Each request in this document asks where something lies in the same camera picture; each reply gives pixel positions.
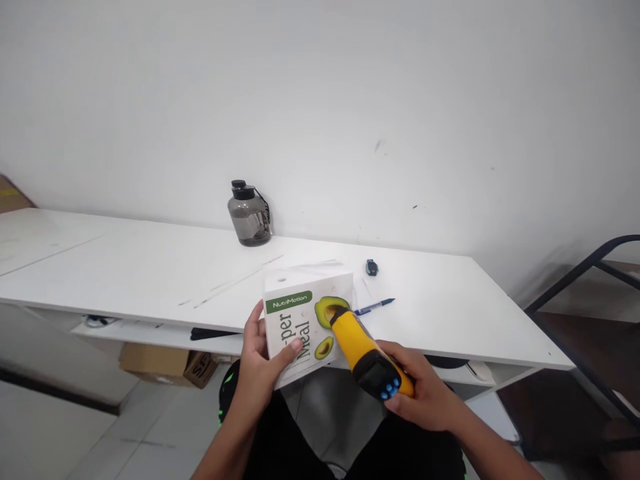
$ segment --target black bottle cap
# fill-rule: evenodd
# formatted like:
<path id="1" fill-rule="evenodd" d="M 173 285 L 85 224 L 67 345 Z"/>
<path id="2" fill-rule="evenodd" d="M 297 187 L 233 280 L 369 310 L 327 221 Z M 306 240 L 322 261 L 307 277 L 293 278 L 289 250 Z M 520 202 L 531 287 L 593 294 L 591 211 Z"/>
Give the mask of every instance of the black bottle cap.
<path id="1" fill-rule="evenodd" d="M 246 188 L 247 182 L 244 180 L 232 180 L 231 192 L 236 200 L 250 200 L 255 197 L 253 188 Z"/>

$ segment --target blue pen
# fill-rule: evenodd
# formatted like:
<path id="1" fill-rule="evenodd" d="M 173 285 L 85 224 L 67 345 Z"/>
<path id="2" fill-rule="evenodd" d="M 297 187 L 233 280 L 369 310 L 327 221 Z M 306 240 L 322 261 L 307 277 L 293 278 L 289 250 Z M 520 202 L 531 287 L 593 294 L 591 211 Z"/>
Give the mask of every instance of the blue pen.
<path id="1" fill-rule="evenodd" d="M 374 310 L 376 308 L 380 308 L 380 307 L 382 307 L 384 305 L 388 305 L 389 303 L 391 303 L 394 300 L 395 299 L 382 300 L 382 302 L 374 303 L 373 305 L 370 305 L 368 307 L 364 307 L 364 308 L 361 308 L 360 310 L 356 310 L 354 313 L 356 315 L 358 315 L 358 316 L 364 315 L 365 313 L 369 313 L 371 310 Z"/>

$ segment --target nutrimotion logo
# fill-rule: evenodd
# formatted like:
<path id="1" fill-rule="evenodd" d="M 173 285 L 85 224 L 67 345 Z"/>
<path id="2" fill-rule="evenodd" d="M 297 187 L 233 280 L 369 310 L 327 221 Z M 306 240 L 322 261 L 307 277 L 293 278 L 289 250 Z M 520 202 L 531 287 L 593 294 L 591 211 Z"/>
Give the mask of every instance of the nutrimotion logo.
<path id="1" fill-rule="evenodd" d="M 293 295 L 287 295 L 286 297 L 280 297 L 273 300 L 267 300 L 267 313 L 273 313 L 276 311 L 295 307 L 296 305 L 302 305 L 311 301 L 311 292 L 304 291 L 300 293 L 294 293 Z"/>

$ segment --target water bottle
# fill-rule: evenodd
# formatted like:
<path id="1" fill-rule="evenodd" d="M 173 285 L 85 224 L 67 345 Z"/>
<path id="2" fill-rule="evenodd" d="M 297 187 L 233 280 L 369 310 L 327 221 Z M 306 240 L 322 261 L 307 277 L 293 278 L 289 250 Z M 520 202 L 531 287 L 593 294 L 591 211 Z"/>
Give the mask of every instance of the water bottle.
<path id="1" fill-rule="evenodd" d="M 269 205 L 260 192 L 244 180 L 233 180 L 231 192 L 233 197 L 227 208 L 238 240 L 246 247 L 264 245 L 271 238 Z"/>

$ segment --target white wall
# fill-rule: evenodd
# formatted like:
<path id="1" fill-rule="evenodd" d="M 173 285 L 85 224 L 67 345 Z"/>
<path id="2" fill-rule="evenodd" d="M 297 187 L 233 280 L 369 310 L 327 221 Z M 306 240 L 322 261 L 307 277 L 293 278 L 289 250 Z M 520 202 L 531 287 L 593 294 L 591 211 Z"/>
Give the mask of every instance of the white wall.
<path id="1" fill-rule="evenodd" d="M 640 229 L 639 27 L 634 0 L 5 0 L 0 171 L 228 229 L 244 178 L 278 234 L 470 254 L 526 303 Z"/>

